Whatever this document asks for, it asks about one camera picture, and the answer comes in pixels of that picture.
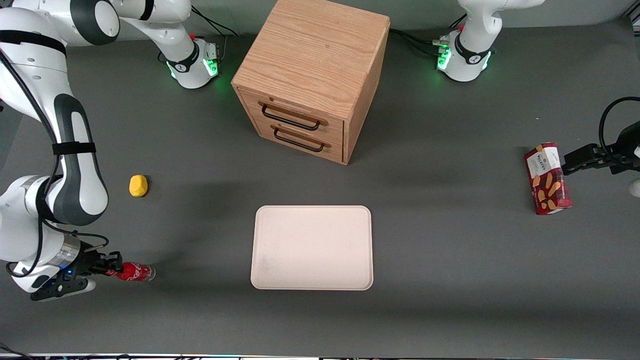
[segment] wooden drawer cabinet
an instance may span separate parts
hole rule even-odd
[[[380,80],[389,18],[278,0],[232,80],[258,134],[347,164]]]

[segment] wooden cabinet top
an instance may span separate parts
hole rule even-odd
[[[350,119],[389,26],[325,0],[278,0],[232,83]]]

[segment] red box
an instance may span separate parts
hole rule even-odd
[[[524,157],[538,215],[551,215],[571,207],[557,145],[545,142]]]

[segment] green led light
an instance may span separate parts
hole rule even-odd
[[[451,50],[447,49],[447,52],[440,55],[441,59],[440,61],[438,61],[438,68],[440,70],[444,70],[447,68],[447,65],[449,64],[449,60],[451,59]]]
[[[211,77],[218,75],[218,62],[216,60],[202,59],[202,63],[204,64],[205,68],[207,68],[207,71],[209,72],[209,75]]]
[[[169,62],[166,62],[166,66],[169,68],[169,71],[171,72],[171,77],[175,79],[175,74],[173,73],[173,69],[171,68],[171,65],[169,65]]]
[[[486,66],[489,64],[489,58],[491,57],[491,51],[486,55],[486,60],[484,61],[484,65],[482,65],[482,69],[486,69]]]

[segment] red bottle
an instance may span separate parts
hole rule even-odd
[[[113,272],[113,275],[124,281],[151,281],[156,277],[156,270],[149,265],[123,263],[122,272]]]

